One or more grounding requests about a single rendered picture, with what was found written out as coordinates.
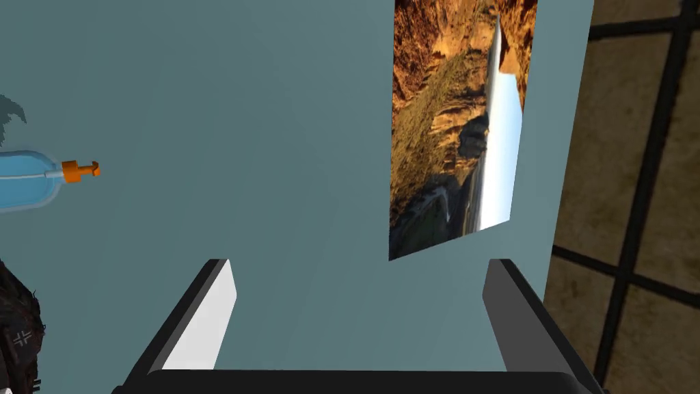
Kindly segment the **black shaggy object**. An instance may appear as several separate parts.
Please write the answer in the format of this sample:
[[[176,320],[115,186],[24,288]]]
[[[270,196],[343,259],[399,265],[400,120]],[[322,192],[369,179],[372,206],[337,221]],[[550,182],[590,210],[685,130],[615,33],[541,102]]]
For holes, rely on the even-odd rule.
[[[45,329],[35,293],[0,260],[0,394],[40,390],[38,355]]]

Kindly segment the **blue bottle with orange pump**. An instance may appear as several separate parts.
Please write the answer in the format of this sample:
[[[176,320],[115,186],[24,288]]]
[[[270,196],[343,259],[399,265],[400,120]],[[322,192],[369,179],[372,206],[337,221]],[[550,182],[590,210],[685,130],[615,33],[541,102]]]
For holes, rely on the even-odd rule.
[[[76,161],[54,161],[34,150],[0,152],[0,214],[45,206],[62,185],[99,174],[96,161],[80,166]]]

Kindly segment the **canyon landscape wall picture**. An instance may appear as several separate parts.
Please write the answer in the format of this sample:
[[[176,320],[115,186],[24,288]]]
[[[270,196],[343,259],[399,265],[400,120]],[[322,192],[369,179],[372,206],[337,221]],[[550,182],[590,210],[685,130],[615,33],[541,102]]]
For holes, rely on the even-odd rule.
[[[507,222],[538,0],[395,0],[388,258]]]

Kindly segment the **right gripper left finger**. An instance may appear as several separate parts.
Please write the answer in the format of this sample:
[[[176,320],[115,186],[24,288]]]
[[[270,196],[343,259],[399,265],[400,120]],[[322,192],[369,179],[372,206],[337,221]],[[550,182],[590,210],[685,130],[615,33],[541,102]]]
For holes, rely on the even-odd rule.
[[[162,369],[213,369],[237,301],[228,259],[210,259],[188,286],[126,377]]]

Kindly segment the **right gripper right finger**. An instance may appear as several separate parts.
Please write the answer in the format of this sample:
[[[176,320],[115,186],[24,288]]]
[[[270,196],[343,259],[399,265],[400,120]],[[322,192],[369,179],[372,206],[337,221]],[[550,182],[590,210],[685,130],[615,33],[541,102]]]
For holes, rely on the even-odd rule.
[[[506,371],[548,386],[599,385],[512,260],[489,261],[482,299]]]

